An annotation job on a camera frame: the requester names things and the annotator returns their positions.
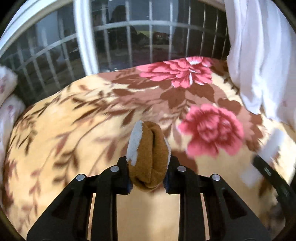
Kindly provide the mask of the white window grille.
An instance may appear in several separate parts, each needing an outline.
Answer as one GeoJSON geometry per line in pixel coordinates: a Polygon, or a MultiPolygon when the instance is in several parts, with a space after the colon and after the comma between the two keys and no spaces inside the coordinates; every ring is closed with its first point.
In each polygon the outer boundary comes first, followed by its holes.
{"type": "Polygon", "coordinates": [[[27,105],[87,75],[229,50],[223,1],[17,1],[1,23],[27,105]]]}

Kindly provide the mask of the pink floral folded quilt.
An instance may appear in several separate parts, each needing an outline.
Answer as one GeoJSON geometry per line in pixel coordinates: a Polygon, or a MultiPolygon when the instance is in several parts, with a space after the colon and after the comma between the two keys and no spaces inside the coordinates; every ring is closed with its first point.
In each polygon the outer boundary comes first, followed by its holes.
{"type": "Polygon", "coordinates": [[[1,184],[3,183],[3,168],[6,149],[16,120],[25,110],[25,105],[13,91],[18,83],[16,73],[1,66],[1,184]]]}

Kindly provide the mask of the white curtain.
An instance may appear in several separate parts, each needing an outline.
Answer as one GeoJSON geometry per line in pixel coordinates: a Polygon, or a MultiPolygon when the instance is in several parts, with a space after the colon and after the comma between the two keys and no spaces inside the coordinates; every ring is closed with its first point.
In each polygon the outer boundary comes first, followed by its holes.
{"type": "Polygon", "coordinates": [[[227,65],[245,107],[295,127],[295,32],[273,1],[225,1],[227,65]]]}

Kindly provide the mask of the brown white sock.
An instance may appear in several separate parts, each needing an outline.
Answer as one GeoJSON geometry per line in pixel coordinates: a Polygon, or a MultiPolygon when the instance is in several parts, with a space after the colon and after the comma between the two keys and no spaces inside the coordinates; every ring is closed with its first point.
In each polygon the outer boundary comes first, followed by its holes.
{"type": "Polygon", "coordinates": [[[135,123],[126,151],[129,177],[143,191],[158,188],[165,178],[171,148],[161,127],[151,121],[135,123]]]}

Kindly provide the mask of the floral beige fleece blanket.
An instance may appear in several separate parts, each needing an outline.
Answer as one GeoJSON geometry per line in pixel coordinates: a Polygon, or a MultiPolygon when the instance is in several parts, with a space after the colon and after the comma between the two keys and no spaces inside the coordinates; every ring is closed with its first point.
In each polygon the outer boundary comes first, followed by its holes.
{"type": "Polygon", "coordinates": [[[225,61],[188,57],[92,75],[29,107],[4,161],[4,212],[22,237],[79,173],[100,174],[126,154],[137,121],[160,125],[171,153],[194,172],[219,174],[275,237],[285,220],[264,179],[247,187],[249,168],[273,130],[284,131],[272,166],[290,181],[295,132],[243,105],[225,61]]]}

